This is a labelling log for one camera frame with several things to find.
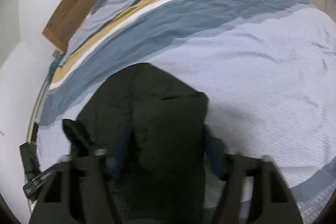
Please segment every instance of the bed sheet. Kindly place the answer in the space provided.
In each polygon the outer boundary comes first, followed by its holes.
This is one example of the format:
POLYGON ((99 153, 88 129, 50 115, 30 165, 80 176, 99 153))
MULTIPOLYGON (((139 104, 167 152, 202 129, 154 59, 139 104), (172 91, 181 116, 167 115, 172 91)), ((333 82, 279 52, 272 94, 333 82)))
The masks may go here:
MULTIPOLYGON (((308 0, 137 0, 102 26, 53 77, 42 169, 68 154, 61 119, 75 119, 113 73, 149 62, 205 92, 215 135, 246 156, 271 155, 304 222, 316 219, 336 186, 336 25, 326 14, 308 0)), ((207 181, 205 208, 219 186, 207 181)))

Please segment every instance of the white stripe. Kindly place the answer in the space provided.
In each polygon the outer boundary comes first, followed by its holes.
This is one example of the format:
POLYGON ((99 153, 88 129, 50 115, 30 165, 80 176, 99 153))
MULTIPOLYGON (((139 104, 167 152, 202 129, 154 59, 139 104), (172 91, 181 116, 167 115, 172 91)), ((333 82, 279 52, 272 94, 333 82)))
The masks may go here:
POLYGON ((167 3, 173 0, 159 0, 155 3, 152 3, 144 8, 142 8, 141 10, 137 11, 136 13, 134 13, 133 15, 131 15, 129 18, 127 18, 125 21, 121 22, 120 24, 118 24, 117 26, 115 26, 113 29, 111 29, 106 35, 104 35, 101 39, 99 39, 94 45, 92 45, 91 48, 89 48, 78 60, 77 62, 71 67, 71 69, 67 72, 67 74, 63 77, 62 80, 56 82, 56 83, 52 83, 49 86, 49 90, 53 90, 58 88, 64 81, 66 78, 69 77, 69 75, 75 71, 83 62, 83 60, 90 54, 92 53, 106 38, 108 38, 110 35, 114 34, 115 32, 119 31, 120 29, 122 29, 123 27, 131 24, 132 22, 134 22, 136 19, 138 19, 140 16, 144 15, 145 13, 167 3))

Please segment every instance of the white wall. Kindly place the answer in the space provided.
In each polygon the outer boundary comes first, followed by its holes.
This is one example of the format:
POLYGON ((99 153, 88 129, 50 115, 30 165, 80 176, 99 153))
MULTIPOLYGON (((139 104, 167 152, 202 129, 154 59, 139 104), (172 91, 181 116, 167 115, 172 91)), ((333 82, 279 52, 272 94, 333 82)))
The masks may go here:
POLYGON ((0 193, 22 224, 30 214, 19 145, 55 49, 41 33, 61 1, 0 0, 0 193))

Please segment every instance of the mattress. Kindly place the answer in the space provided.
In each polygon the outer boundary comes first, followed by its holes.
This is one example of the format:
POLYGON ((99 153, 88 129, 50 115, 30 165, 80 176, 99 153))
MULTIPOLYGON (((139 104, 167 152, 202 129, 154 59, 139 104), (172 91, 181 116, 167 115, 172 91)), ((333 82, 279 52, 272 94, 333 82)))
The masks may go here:
MULTIPOLYGON (((41 170, 69 153, 62 119, 76 119, 110 75, 149 62, 207 94, 206 123, 230 148, 271 155, 312 223, 336 188, 335 42, 336 24, 308 0, 105 0, 51 80, 41 170)), ((221 187, 208 172, 205 209, 221 187)))

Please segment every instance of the black garment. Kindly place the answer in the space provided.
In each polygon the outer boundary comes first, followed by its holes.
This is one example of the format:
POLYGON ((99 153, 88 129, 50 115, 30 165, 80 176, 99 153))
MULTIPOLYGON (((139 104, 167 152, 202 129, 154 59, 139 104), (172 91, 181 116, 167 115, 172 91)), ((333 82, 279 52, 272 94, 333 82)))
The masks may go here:
POLYGON ((200 219, 207 103, 205 94, 141 63, 110 76, 78 115, 76 124, 85 128, 92 147, 108 154, 126 128, 134 131, 136 153, 123 177, 133 185, 123 208, 130 209, 128 219, 200 219))

